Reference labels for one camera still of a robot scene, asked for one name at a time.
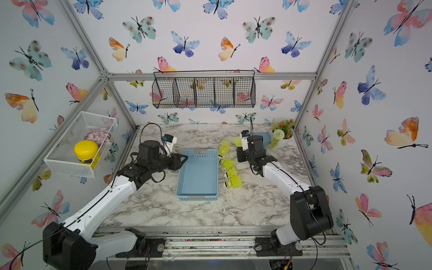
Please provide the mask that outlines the light blue plastic storage basket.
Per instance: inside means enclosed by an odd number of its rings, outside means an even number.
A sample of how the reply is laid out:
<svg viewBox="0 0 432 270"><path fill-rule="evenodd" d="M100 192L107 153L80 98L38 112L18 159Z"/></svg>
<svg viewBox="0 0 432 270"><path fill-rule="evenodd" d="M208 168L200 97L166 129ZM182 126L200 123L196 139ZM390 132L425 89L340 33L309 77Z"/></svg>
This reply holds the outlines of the light blue plastic storage basket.
<svg viewBox="0 0 432 270"><path fill-rule="evenodd" d="M182 201L218 199L219 155L215 148L185 149L188 159L179 172L176 197Z"/></svg>

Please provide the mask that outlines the yellow shuttlecock bottom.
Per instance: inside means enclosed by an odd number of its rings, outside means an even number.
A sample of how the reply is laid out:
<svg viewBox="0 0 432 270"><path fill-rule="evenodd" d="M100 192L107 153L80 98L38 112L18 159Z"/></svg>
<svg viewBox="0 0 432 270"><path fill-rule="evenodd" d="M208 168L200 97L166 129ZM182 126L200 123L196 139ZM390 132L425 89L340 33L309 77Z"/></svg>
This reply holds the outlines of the yellow shuttlecock bottom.
<svg viewBox="0 0 432 270"><path fill-rule="evenodd" d="M225 184L230 188L241 188L243 186L242 179L239 175L230 177Z"/></svg>

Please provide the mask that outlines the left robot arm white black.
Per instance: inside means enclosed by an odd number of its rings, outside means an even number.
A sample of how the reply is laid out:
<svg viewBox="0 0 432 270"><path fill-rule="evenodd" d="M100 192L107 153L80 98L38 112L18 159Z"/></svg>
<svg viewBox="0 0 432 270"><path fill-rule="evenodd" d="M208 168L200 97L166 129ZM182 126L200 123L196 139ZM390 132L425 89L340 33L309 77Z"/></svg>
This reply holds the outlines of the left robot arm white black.
<svg viewBox="0 0 432 270"><path fill-rule="evenodd" d="M62 223L50 223L43 231L43 261L57 270L87 270L114 255L148 257L151 247L146 235L134 228L94 237L102 222L155 173L179 170L187 156L173 153L177 138L165 135L160 142L139 144L137 159L125 165L103 191Z"/></svg>

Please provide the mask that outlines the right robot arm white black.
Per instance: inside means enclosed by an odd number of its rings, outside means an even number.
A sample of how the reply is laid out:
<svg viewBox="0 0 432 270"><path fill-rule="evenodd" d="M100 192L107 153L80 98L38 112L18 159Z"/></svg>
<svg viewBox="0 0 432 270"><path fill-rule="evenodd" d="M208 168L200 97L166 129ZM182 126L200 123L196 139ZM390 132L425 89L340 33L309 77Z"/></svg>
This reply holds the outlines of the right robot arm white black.
<svg viewBox="0 0 432 270"><path fill-rule="evenodd" d="M247 162L253 174L271 181L290 200L290 221L271 233L271 248L281 254L302 240L325 234L334 227L326 193L320 186L309 186L289 173L272 155L267 155L263 137L240 133L237 161Z"/></svg>

